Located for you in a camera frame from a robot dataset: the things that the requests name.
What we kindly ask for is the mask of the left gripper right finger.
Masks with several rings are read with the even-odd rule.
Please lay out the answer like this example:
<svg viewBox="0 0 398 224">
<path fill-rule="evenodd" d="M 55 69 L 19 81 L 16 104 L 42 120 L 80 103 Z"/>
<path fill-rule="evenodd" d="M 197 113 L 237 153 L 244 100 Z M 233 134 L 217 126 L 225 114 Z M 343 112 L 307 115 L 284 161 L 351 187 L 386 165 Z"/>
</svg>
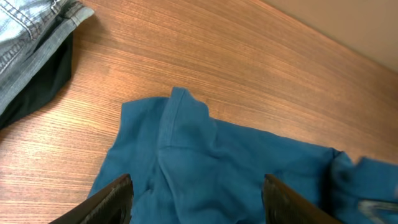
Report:
<svg viewBox="0 0 398 224">
<path fill-rule="evenodd" d="M 267 224 L 340 224 L 271 174 L 264 178 L 262 202 Z"/>
</svg>

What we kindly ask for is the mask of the blue t-shirt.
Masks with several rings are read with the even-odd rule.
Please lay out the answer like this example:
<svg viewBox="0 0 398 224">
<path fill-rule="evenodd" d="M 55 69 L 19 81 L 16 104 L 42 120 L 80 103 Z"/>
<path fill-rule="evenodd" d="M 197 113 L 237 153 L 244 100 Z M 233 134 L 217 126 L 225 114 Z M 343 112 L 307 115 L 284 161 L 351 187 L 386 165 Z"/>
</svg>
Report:
<svg viewBox="0 0 398 224">
<path fill-rule="evenodd" d="M 344 223 L 369 221 L 362 200 L 397 202 L 397 166 L 213 119 L 183 88 L 122 105 L 91 193 L 123 174 L 133 223 L 264 223 L 267 174 Z"/>
</svg>

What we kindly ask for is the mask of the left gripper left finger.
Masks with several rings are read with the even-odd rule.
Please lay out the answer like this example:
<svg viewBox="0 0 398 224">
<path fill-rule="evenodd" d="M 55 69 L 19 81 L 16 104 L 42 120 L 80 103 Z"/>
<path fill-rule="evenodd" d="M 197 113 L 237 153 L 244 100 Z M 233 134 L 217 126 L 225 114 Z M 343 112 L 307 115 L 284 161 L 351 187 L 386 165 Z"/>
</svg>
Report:
<svg viewBox="0 0 398 224">
<path fill-rule="evenodd" d="M 121 175 L 50 224 L 129 224 L 133 196 L 131 176 Z"/>
</svg>

